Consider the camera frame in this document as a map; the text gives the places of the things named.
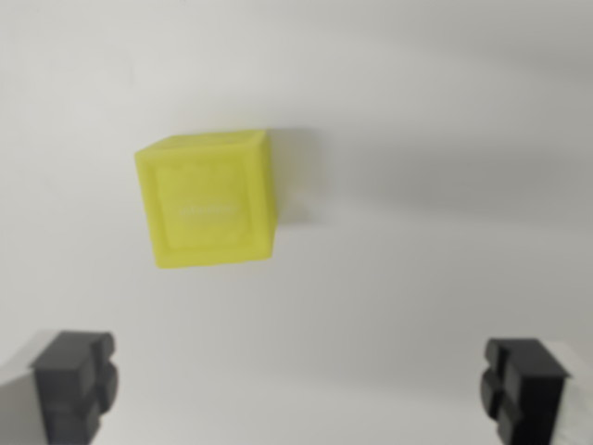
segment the yellow cube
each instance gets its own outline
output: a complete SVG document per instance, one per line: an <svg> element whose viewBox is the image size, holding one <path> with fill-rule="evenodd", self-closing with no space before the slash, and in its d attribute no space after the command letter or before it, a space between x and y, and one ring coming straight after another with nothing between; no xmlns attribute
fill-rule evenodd
<svg viewBox="0 0 593 445"><path fill-rule="evenodd" d="M158 267L263 260L276 211L260 130L173 136L136 153Z"/></svg>

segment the cube face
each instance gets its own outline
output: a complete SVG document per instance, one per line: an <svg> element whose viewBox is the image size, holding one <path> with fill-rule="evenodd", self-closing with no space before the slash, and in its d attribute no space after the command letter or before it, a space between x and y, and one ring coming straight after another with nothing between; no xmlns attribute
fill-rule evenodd
<svg viewBox="0 0 593 445"><path fill-rule="evenodd" d="M173 136L136 153L157 265L263 260L276 225L263 131Z"/></svg>

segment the translucent yellow cube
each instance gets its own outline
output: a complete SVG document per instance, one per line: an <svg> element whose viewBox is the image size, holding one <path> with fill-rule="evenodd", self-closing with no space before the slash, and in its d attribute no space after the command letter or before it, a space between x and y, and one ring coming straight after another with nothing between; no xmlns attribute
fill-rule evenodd
<svg viewBox="0 0 593 445"><path fill-rule="evenodd" d="M173 136L136 153L157 266L263 260L276 211L264 131Z"/></svg>

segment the white surface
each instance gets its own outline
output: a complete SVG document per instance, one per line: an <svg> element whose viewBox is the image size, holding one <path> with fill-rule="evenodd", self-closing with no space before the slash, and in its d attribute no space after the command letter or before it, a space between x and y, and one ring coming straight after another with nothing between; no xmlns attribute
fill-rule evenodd
<svg viewBox="0 0 593 445"><path fill-rule="evenodd" d="M0 356L112 330L96 444L494 445L491 336L589 345L593 3L0 1ZM153 266L132 153L268 127L273 260Z"/></svg>
<svg viewBox="0 0 593 445"><path fill-rule="evenodd" d="M593 373L571 348L561 342L545 343L546 349L570 374L564 383L551 445L593 444Z"/></svg>

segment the black plastic block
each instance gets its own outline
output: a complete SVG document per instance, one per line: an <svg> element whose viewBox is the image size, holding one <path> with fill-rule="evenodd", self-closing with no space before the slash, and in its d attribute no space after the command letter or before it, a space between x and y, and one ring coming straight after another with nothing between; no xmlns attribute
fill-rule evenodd
<svg viewBox="0 0 593 445"><path fill-rule="evenodd" d="M110 334L62 332L32 363L49 445L88 445L118 390Z"/></svg>
<svg viewBox="0 0 593 445"><path fill-rule="evenodd" d="M493 339L481 382L482 404L505 445L549 445L569 377L536 339Z"/></svg>

